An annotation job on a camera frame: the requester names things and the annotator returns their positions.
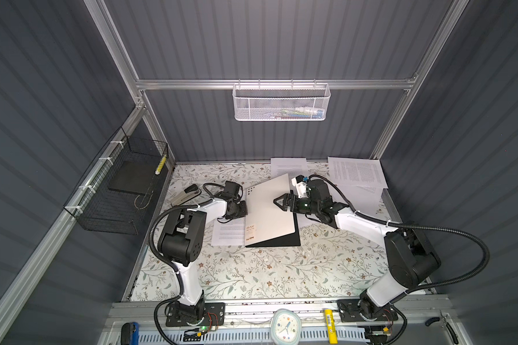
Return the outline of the beige black clip folder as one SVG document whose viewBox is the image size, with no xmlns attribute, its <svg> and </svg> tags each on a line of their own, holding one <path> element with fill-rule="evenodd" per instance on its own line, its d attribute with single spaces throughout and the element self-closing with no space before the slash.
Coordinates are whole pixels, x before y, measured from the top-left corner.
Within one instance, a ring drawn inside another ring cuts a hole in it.
<svg viewBox="0 0 518 345">
<path fill-rule="evenodd" d="M 289 176 L 281 175 L 246 189 L 246 247 L 299 247 L 301 239 L 296 217 L 281 210 L 274 201 L 290 192 Z"/>
</svg>

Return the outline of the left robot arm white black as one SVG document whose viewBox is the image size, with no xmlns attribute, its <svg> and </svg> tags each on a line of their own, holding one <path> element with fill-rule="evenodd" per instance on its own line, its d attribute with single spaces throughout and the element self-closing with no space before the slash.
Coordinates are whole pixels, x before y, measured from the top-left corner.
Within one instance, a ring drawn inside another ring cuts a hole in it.
<svg viewBox="0 0 518 345">
<path fill-rule="evenodd" d="M 190 322 L 200 321 L 205 314 L 204 291 L 200 286 L 197 266 L 204 244 L 206 225 L 224 219 L 232 221 L 247 216 L 243 200 L 244 188 L 227 181 L 221 191 L 198 204 L 172 206 L 153 222 L 148 246 L 153 255 L 167 264 L 178 283 L 178 295 L 165 303 Z"/>
</svg>

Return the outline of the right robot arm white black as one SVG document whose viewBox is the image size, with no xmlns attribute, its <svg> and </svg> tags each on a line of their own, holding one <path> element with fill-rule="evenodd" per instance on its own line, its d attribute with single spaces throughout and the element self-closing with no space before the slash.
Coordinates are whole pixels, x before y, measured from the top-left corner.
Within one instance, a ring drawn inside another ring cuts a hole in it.
<svg viewBox="0 0 518 345">
<path fill-rule="evenodd" d="M 367 216 L 344 203 L 333 200 L 329 182 L 298 176 L 292 180 L 297 193 L 283 194 L 273 200 L 282 211 L 315 216 L 332 228 L 350 231 L 383 247 L 388 273 L 360 294 L 357 310 L 367 321 L 378 318 L 389 306 L 416 288 L 441 266 L 441 261 L 422 230 L 391 226 L 388 221 Z"/>
</svg>

